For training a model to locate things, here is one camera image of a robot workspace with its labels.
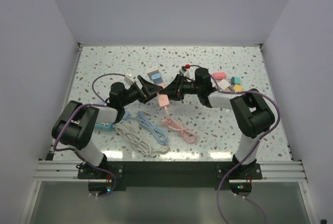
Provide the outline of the pink power strip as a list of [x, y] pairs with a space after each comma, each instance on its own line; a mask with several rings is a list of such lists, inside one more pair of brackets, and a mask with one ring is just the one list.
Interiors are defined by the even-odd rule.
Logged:
[[170, 101], [167, 95], [165, 94], [161, 94], [161, 92], [158, 92], [157, 94], [158, 97], [158, 103], [159, 106], [164, 108], [164, 107], [168, 107], [170, 105]]

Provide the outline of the blue power strip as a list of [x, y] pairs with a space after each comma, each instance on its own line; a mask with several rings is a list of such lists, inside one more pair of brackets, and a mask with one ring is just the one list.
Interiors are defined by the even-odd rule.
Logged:
[[129, 111], [125, 111], [125, 113], [124, 113], [124, 115], [123, 115], [123, 120], [126, 120], [126, 119], [128, 119], [129, 117], [131, 117], [130, 116], [130, 112]]

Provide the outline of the red pink plug adapter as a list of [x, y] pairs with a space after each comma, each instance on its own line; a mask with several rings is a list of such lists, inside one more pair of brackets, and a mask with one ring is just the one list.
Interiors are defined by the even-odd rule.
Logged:
[[212, 74], [212, 77], [215, 80], [223, 80], [223, 79], [226, 79], [226, 74], [224, 72], [214, 72]]

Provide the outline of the white charger cube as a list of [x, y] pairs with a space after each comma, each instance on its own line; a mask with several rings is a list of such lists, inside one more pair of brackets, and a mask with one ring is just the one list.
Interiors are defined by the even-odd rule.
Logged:
[[226, 91], [226, 90], [229, 90], [229, 87], [230, 87], [230, 83], [223, 79], [223, 80], [220, 80], [217, 85], [219, 86], [219, 89], [223, 90], [223, 91]]

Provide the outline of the teal power strip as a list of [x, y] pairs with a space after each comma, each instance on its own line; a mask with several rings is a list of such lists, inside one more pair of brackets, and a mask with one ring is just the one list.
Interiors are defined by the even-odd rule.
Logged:
[[95, 130], [101, 131], [113, 131], [113, 124], [112, 123], [96, 123]]

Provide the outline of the light blue plug adapter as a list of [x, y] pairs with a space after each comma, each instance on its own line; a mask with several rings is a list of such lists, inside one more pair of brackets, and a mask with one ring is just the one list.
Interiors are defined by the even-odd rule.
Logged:
[[241, 84], [241, 79], [239, 77], [232, 77], [230, 79], [230, 82], [232, 85], [240, 85]]

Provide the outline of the yellow plug adapter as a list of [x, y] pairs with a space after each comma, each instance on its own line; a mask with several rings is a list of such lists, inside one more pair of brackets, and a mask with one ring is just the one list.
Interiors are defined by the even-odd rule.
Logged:
[[241, 92], [241, 91], [243, 91], [243, 87], [241, 85], [235, 84], [233, 86], [233, 91], [235, 91], [235, 92]]

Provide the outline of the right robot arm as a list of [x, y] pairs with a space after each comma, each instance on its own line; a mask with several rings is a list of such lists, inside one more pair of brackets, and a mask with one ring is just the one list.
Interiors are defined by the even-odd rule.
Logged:
[[276, 103], [256, 89], [248, 91], [223, 91], [207, 68], [197, 67], [195, 79], [188, 80], [178, 74], [164, 89], [159, 91], [170, 100], [182, 101], [185, 95], [197, 95], [200, 103], [208, 108], [232, 110], [237, 125], [242, 133], [239, 147], [234, 154], [232, 173], [243, 179], [250, 173], [250, 164], [257, 160], [257, 150], [261, 139], [280, 121], [280, 112], [274, 115], [266, 103]]

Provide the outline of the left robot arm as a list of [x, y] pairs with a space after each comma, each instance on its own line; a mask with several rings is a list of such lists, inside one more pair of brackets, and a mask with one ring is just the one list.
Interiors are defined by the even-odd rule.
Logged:
[[56, 152], [72, 151], [83, 162], [90, 165], [89, 172], [95, 178], [103, 178], [108, 172], [107, 158], [91, 141], [97, 123], [118, 123], [125, 115], [125, 106], [139, 101], [146, 103], [157, 96], [162, 86], [146, 81], [141, 76], [141, 87], [130, 76], [115, 73], [129, 84], [115, 82], [110, 86], [109, 97], [102, 103], [80, 103], [69, 101], [52, 128], [52, 138]]

